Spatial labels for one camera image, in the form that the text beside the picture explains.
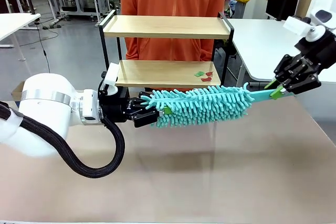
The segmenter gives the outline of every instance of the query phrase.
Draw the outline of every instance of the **desk frame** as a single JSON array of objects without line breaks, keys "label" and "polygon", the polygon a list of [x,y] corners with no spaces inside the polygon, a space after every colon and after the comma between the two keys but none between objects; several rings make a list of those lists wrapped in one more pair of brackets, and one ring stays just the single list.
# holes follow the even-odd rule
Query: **desk frame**
[{"label": "desk frame", "polygon": [[[108,56],[108,53],[107,53],[106,42],[105,42],[105,35],[104,35],[103,29],[105,28],[105,26],[107,25],[107,23],[114,16],[116,16],[116,15],[117,15],[117,11],[116,10],[112,10],[109,13],[109,15],[107,15],[107,17],[98,25],[98,27],[99,27],[99,34],[100,34],[100,40],[101,40],[101,45],[103,47],[103,54],[104,54],[104,60],[105,60],[106,70],[108,70],[108,68],[110,66],[110,61],[109,61],[109,56]],[[228,44],[229,44],[229,46],[232,46],[233,45],[233,34],[234,34],[234,31],[235,31],[234,27],[228,21],[228,19],[225,17],[225,14],[223,12],[219,12],[217,17],[223,19],[224,23],[226,24],[226,26],[230,30]],[[120,37],[116,37],[116,39],[117,39],[119,60],[122,60],[122,53],[121,53],[121,46],[120,46]],[[213,51],[212,51],[212,56],[211,56],[211,61],[212,62],[214,61],[215,50],[216,50],[216,48],[215,48],[215,43],[214,43],[214,47],[213,47]],[[221,78],[221,85],[224,85],[228,61],[229,61],[229,55],[226,55],[225,56],[225,60],[224,60],[224,67],[223,67],[223,73],[222,73],[222,78]]]}]

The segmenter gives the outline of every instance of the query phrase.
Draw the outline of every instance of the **computer monitor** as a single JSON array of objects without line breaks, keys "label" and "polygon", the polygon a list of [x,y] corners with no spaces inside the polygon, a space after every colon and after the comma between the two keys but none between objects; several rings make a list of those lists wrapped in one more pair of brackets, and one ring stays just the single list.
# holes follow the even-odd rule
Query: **computer monitor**
[{"label": "computer monitor", "polygon": [[283,3],[284,0],[268,0],[266,14],[279,20],[284,20],[287,19],[289,16],[295,15],[298,0],[286,0],[285,7],[280,17],[281,7]]}]

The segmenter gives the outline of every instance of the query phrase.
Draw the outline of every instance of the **orange sweatshirt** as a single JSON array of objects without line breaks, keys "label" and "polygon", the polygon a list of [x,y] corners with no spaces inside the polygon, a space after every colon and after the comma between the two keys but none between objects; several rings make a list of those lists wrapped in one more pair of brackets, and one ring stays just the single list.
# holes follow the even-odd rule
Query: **orange sweatshirt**
[{"label": "orange sweatshirt", "polygon": [[[224,0],[121,0],[124,15],[217,17]],[[210,61],[213,40],[126,38],[130,60]]]}]

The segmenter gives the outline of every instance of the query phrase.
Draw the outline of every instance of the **braided cable sleeve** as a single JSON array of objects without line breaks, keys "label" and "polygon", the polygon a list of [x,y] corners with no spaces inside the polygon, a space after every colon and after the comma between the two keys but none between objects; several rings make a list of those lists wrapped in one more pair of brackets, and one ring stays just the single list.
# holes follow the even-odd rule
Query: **braided cable sleeve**
[{"label": "braided cable sleeve", "polygon": [[[10,116],[8,107],[0,104],[0,118],[7,120]],[[112,133],[116,142],[115,154],[112,161],[100,168],[92,168],[85,165],[72,151],[67,142],[51,128],[35,121],[32,118],[23,116],[21,127],[38,135],[47,143],[52,145],[65,163],[76,173],[88,178],[101,178],[114,172],[120,165],[125,151],[125,141],[118,126],[109,119],[104,118],[101,122]]]}]

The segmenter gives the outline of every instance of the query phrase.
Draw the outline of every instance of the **microfiber duster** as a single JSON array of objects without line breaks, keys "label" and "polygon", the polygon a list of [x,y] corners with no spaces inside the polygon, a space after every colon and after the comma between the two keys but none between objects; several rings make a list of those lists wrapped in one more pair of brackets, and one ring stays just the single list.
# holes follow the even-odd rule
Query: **microfiber duster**
[{"label": "microfiber duster", "polygon": [[187,126],[214,121],[234,120],[247,114],[253,102],[270,99],[274,90],[250,92],[243,88],[209,86],[187,92],[153,91],[150,97],[143,95],[146,109],[155,107],[162,112],[157,127]]}]

